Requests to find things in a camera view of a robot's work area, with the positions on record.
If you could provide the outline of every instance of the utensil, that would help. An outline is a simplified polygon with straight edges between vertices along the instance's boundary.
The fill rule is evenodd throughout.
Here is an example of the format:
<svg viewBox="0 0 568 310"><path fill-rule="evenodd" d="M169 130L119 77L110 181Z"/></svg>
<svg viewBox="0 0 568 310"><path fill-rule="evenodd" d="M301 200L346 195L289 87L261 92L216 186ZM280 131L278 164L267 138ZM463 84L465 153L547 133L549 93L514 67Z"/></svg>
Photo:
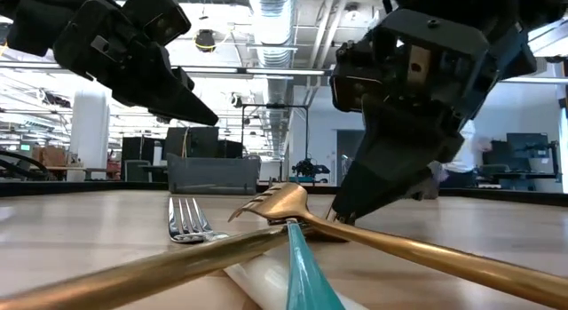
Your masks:
<svg viewBox="0 0 568 310"><path fill-rule="evenodd" d="M244 211L253 212L273 222L298 218L324 234L359 242L544 306L565 308L568 305L566 278L435 244L331 223L311 214L307 209L307 202L308 194L299 185L294 183L278 185L236 210L229 221L240 216Z"/></svg>
<svg viewBox="0 0 568 310"><path fill-rule="evenodd" d="M0 310L107 310L238 264L288 240L286 227L168 251L120 266L0 297Z"/></svg>
<svg viewBox="0 0 568 310"><path fill-rule="evenodd" d="M188 225L187 229L183 230L183 234L177 234L182 231L170 227L170 238L173 242L196 244L201 239L202 242L214 242L229 236L211 229L205 213L194 198L192 198L191 203L185 198L178 198L173 201L170 199L170 215L172 212L175 215L185 216ZM297 230L299 233L296 234L296 237L301 237L302 230L299 228ZM281 261L263 254L240 264L229 266L224 271L264 310L286 309L289 268ZM339 293L337 293L337 297L339 297L345 309L366 310L362 305Z"/></svg>
<svg viewBox="0 0 568 310"><path fill-rule="evenodd" d="M288 310L344 310L326 276L305 242L302 229L295 219L288 219L290 237L290 278L288 280Z"/></svg>

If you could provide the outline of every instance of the cardboard box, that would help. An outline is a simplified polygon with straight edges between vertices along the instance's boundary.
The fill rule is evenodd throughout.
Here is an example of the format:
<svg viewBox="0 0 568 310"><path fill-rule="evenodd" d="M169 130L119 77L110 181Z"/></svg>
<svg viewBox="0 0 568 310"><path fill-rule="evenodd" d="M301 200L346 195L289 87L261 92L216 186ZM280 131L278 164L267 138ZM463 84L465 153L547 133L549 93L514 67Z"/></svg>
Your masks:
<svg viewBox="0 0 568 310"><path fill-rule="evenodd" d="M39 162L46 167L65 167L67 160L65 150L54 146L42 148L40 158Z"/></svg>
<svg viewBox="0 0 568 310"><path fill-rule="evenodd" d="M42 161L42 148L39 146L35 146L32 149L32 159L41 162Z"/></svg>

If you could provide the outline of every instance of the ceiling light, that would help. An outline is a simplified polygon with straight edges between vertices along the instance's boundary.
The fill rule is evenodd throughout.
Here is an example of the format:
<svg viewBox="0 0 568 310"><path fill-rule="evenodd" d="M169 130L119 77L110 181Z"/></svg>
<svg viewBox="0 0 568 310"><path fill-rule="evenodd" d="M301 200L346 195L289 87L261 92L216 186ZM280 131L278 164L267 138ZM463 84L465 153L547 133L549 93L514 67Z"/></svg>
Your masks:
<svg viewBox="0 0 568 310"><path fill-rule="evenodd" d="M501 80L500 83L539 83L539 84L565 84L568 85L568 78L551 77L514 77Z"/></svg>
<svg viewBox="0 0 568 310"><path fill-rule="evenodd" d="M348 3L345 5L344 17L349 21L355 21L360 15L359 3Z"/></svg>
<svg viewBox="0 0 568 310"><path fill-rule="evenodd" d="M202 73L202 74L236 74L237 68L225 67L182 67L187 73Z"/></svg>
<svg viewBox="0 0 568 310"><path fill-rule="evenodd" d="M323 76L324 70L317 69L270 69L270 68L248 68L247 73L253 75L299 75L299 76Z"/></svg>
<svg viewBox="0 0 568 310"><path fill-rule="evenodd" d="M19 61L0 61L0 68L61 69L61 67L54 62L19 62Z"/></svg>
<svg viewBox="0 0 568 310"><path fill-rule="evenodd" d="M246 45L247 49L277 49L277 50L283 50L283 51L297 51L298 47L297 46L283 46L283 45L270 45L270 44L247 44Z"/></svg>
<svg viewBox="0 0 568 310"><path fill-rule="evenodd" d="M194 39L194 44L200 52L211 53L217 48L214 32L211 29L200 29Z"/></svg>
<svg viewBox="0 0 568 310"><path fill-rule="evenodd" d="M277 75L254 75L254 79L274 79L274 80L293 80L293 76L277 76Z"/></svg>

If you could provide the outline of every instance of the fork tines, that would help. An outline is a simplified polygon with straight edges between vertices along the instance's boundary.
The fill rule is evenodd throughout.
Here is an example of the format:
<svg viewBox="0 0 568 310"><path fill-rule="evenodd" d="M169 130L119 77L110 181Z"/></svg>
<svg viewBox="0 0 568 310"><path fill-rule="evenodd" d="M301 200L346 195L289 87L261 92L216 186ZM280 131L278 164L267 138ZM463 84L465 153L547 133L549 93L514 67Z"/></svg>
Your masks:
<svg viewBox="0 0 568 310"><path fill-rule="evenodd" d="M194 198L170 198L168 209L170 239L177 243L204 242L212 232L209 222Z"/></svg>

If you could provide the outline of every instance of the metal frame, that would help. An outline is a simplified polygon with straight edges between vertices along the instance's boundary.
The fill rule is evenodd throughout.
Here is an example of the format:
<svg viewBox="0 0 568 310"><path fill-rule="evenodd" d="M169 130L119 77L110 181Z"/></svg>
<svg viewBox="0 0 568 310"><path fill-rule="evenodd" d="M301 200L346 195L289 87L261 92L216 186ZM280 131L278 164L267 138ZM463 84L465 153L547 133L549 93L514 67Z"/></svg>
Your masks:
<svg viewBox="0 0 568 310"><path fill-rule="evenodd" d="M173 66L182 67L185 72L193 77L207 78L235 78L235 79L262 79L276 77L322 77L331 76L333 70L330 69L306 69L306 68L244 68L244 67L196 67L196 66ZM50 62L17 62L0 61L0 71L2 69L27 69L36 70L48 74L63 73L73 74L71 71L61 68L56 63ZM500 83L536 83L536 84L561 84L568 85L568 78L555 77L530 77L520 76L500 81Z"/></svg>
<svg viewBox="0 0 568 310"><path fill-rule="evenodd" d="M283 109L283 108L288 108L288 109L294 109L294 108L301 108L304 110L305 112L305 151L304 151L304 157L307 158L308 157L308 142L309 142L309 137L310 137L310 111L308 109L308 106L304 106L304 105L271 105L271 104L243 104L242 108L241 108L241 144L244 145L244 141L245 141L245 109L247 107L265 107L267 109Z"/></svg>
<svg viewBox="0 0 568 310"><path fill-rule="evenodd" d="M529 46L531 47L532 53L536 54L568 37L568 20L562 19L534 31L536 32L536 36L531 38Z"/></svg>

